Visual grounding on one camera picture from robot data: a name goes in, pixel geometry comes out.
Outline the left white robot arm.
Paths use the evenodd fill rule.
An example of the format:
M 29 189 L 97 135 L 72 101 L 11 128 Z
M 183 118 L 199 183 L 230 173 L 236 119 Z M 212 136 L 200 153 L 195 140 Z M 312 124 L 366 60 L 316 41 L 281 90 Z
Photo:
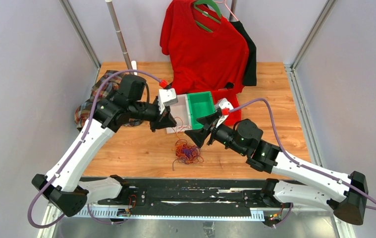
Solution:
M 59 162 L 46 174 L 36 174 L 32 185 L 65 216 L 76 215 L 87 204 L 112 199 L 123 205 L 129 200 L 126 181 L 112 175 L 103 180 L 81 181 L 81 176 L 103 145 L 132 119 L 148 121 L 151 131 L 175 127 L 170 106 L 178 102 L 176 91 L 161 82 L 152 103 L 142 102 L 148 87 L 144 78 L 127 74 L 119 87 L 102 99 L 93 100 L 90 113 L 79 136 Z

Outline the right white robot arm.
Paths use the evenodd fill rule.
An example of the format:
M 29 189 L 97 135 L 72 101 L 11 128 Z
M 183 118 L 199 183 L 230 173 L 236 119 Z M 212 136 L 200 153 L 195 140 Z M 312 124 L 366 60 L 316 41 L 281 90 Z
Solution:
M 277 203 L 303 204 L 332 211 L 334 216 L 352 225 L 362 225 L 367 205 L 367 182 L 364 174 L 335 172 L 293 156 L 280 146 L 262 139 L 263 131 L 249 119 L 228 127 L 217 113 L 199 118 L 200 129 L 185 131 L 198 146 L 217 141 L 247 158 L 256 171 L 277 174 L 298 181 L 292 184 L 267 179 L 261 201 L 272 207 Z

